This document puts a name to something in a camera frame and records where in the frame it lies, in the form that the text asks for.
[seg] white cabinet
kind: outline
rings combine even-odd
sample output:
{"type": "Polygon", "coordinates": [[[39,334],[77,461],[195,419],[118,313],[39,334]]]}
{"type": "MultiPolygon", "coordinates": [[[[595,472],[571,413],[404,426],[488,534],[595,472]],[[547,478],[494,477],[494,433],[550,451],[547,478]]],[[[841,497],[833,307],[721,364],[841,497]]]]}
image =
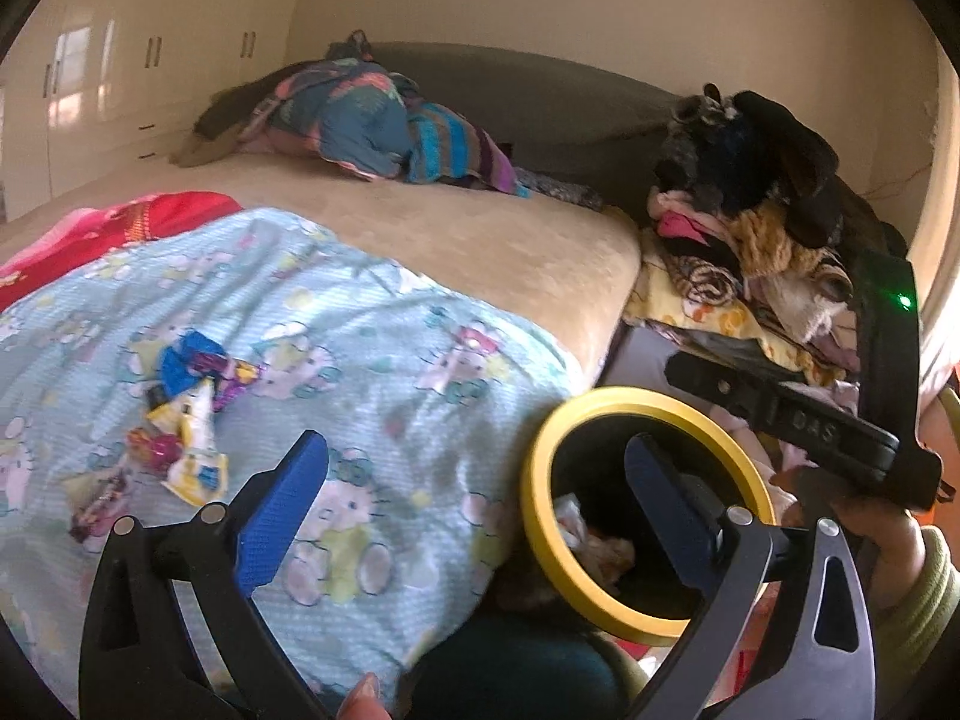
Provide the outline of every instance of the white cabinet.
{"type": "Polygon", "coordinates": [[[214,92],[281,67],[296,0],[43,0],[0,73],[11,217],[162,158],[214,92]]]}
{"type": "Polygon", "coordinates": [[[50,199],[47,115],[64,0],[41,0],[0,65],[0,183],[7,220],[50,199]]]}
{"type": "Polygon", "coordinates": [[[162,134],[155,110],[179,103],[190,116],[195,93],[176,34],[178,2],[67,0],[48,122],[54,196],[115,169],[117,149],[162,134]]]}
{"type": "Polygon", "coordinates": [[[205,93],[260,79],[283,66],[296,0],[203,0],[208,49],[199,71],[205,93]]]}
{"type": "Polygon", "coordinates": [[[261,79],[282,66],[295,7],[296,0],[247,1],[244,31],[248,31],[250,37],[240,63],[242,82],[261,79]]]}

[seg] striped blanket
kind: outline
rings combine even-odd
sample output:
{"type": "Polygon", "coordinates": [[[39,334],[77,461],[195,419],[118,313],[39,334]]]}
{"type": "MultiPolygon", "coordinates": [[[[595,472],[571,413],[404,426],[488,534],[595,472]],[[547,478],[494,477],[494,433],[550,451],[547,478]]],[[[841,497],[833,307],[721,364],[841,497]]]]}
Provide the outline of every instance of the striped blanket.
{"type": "Polygon", "coordinates": [[[507,155],[481,127],[438,103],[409,106],[407,122],[414,141],[407,180],[427,184],[442,178],[476,178],[491,189],[529,197],[507,155]]]}

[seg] sleeve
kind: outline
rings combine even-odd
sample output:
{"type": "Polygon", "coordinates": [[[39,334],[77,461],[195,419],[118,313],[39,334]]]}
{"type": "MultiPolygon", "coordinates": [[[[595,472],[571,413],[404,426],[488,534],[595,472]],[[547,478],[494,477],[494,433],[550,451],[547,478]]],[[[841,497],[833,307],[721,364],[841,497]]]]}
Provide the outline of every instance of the sleeve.
{"type": "Polygon", "coordinates": [[[926,561],[907,597],[874,627],[877,707],[890,707],[920,671],[960,601],[960,580],[938,528],[923,528],[926,561]]]}

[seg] beige bed cover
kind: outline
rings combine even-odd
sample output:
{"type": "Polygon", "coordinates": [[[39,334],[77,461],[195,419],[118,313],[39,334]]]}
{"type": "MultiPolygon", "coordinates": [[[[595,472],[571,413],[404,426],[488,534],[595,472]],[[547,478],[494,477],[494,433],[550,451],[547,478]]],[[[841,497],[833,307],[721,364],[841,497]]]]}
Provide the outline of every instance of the beige bed cover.
{"type": "Polygon", "coordinates": [[[292,211],[349,245],[531,319],[580,362],[584,386],[599,372],[640,268],[626,223],[549,197],[366,183],[319,160],[256,154],[190,169],[144,163],[104,177],[0,227],[0,262],[75,208],[184,190],[292,211]]]}

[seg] knitted fabric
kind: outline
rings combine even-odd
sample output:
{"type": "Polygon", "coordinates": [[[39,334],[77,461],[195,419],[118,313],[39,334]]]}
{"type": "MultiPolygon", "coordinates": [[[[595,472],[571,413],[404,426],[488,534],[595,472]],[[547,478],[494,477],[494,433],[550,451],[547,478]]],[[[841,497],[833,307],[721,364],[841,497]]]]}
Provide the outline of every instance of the knitted fabric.
{"type": "Polygon", "coordinates": [[[746,278],[774,274],[811,274],[827,250],[805,248],[784,229],[786,209],[768,197],[757,208],[744,211],[728,225],[736,239],[740,265],[746,278]]]}
{"type": "Polygon", "coordinates": [[[877,708],[904,693],[946,630],[960,601],[960,578],[938,528],[923,528],[926,561],[920,579],[893,612],[875,625],[877,708]]]}

